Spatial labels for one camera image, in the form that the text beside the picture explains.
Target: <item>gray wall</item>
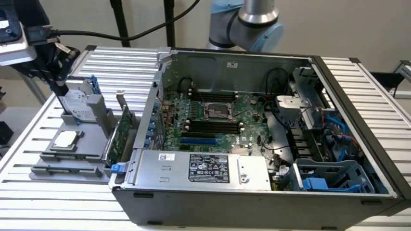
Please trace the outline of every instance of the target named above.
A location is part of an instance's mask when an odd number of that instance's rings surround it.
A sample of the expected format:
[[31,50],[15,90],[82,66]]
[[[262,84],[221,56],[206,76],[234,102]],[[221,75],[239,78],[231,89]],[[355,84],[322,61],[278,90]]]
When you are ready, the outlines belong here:
[[[41,0],[55,28],[118,35],[109,0]],[[194,0],[175,0],[179,14]],[[410,0],[278,0],[286,26],[275,52],[360,57],[369,69],[390,71],[401,59],[411,59]],[[123,0],[130,34],[165,22],[163,0]],[[209,39],[211,0],[202,0],[177,23],[177,45],[203,48]],[[121,46],[93,37],[62,37],[66,45]],[[166,46],[166,29],[138,41],[135,47]],[[0,69],[0,77],[14,76]]]

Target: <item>slotted metal table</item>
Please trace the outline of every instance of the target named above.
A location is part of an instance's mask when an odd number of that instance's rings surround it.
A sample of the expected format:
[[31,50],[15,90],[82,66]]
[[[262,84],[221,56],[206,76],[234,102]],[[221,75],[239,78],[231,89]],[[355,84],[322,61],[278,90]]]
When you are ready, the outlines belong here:
[[[145,90],[155,74],[158,50],[99,47],[79,75],[95,74],[106,101],[115,105],[114,90],[126,90],[137,114],[145,108]],[[372,77],[362,64],[323,58],[380,142],[411,184],[410,116]],[[63,120],[53,95],[0,161],[0,230],[138,231],[178,230],[178,227],[137,226],[122,210],[107,185],[41,182],[30,179]],[[185,230],[222,230],[186,228]],[[393,217],[377,216],[350,231],[410,231],[411,208]]]

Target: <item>power supply label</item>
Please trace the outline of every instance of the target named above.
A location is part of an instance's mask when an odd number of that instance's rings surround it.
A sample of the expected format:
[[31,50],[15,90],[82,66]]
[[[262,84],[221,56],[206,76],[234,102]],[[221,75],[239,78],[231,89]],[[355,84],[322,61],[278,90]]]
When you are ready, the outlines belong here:
[[230,183],[229,156],[191,154],[189,180],[191,182]]

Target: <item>motherboard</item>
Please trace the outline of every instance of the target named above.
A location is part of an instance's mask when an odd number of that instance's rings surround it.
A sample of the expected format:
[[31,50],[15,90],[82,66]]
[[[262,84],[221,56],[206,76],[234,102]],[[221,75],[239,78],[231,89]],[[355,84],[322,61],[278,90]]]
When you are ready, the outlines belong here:
[[253,94],[190,95],[171,91],[163,101],[167,151],[270,156],[265,99]]

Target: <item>black pole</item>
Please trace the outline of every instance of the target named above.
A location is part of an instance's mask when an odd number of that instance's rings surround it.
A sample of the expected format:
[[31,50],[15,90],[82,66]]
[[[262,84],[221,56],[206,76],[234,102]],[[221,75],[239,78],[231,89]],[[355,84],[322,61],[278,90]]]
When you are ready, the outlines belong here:
[[[166,16],[166,22],[174,19],[174,0],[165,0],[165,16]],[[170,23],[166,26],[166,31],[167,31],[167,46],[175,47],[174,23]]]
[[[121,37],[129,37],[127,31],[127,23],[125,18],[125,11],[123,11],[123,3],[122,0],[110,0],[111,7],[114,8],[117,24],[119,29]],[[131,47],[130,41],[122,41],[123,47]]]

